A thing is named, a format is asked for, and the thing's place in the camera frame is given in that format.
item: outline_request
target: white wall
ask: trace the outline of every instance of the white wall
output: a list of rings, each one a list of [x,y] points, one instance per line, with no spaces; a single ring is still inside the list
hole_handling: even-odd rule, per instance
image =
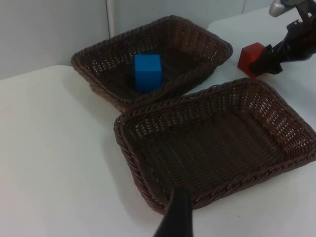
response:
[[[105,0],[0,0],[0,79],[68,65],[107,26]]]
[[[273,0],[108,0],[114,5],[115,33],[167,15],[186,17],[207,27],[211,22],[268,6]]]
[[[272,2],[273,0],[245,0],[245,8],[243,13],[269,6]]]

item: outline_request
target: wicker basket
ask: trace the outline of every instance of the wicker basket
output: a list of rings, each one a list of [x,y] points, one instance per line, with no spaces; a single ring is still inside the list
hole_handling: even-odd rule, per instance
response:
[[[86,48],[72,57],[73,68],[92,90],[120,111],[182,95],[206,80],[232,54],[231,45],[177,16]],[[160,54],[162,87],[150,93],[135,90],[134,55]]]
[[[240,79],[122,114],[118,144],[147,204],[174,186],[194,208],[315,160],[316,134],[264,82]]]

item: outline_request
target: white table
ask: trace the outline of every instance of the white table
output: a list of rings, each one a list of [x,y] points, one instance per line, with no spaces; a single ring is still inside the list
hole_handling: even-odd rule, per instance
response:
[[[211,24],[235,53],[194,91],[243,77],[236,68],[241,47],[280,41],[295,18],[289,13],[274,19],[264,9]],[[263,32],[252,22],[273,24]],[[287,64],[284,73],[262,79],[316,128],[311,64],[314,58]],[[118,115],[70,67],[0,80],[0,236],[153,235],[162,216],[141,198],[116,144]],[[221,199],[194,212],[195,236],[314,237],[315,183],[311,163]]]

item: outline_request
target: blue block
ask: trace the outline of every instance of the blue block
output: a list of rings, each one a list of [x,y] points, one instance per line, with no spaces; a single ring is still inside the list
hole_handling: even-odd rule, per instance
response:
[[[159,55],[135,55],[136,90],[150,92],[161,88],[161,63]]]

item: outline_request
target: red block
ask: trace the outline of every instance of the red block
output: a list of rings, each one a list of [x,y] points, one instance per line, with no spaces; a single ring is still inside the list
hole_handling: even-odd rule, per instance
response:
[[[265,47],[260,43],[254,43],[252,45],[249,45],[241,50],[239,62],[238,62],[238,68],[242,70],[244,73],[246,73],[250,78],[255,78],[259,75],[254,75],[249,70],[249,65],[256,61],[256,59],[260,56],[263,49]]]

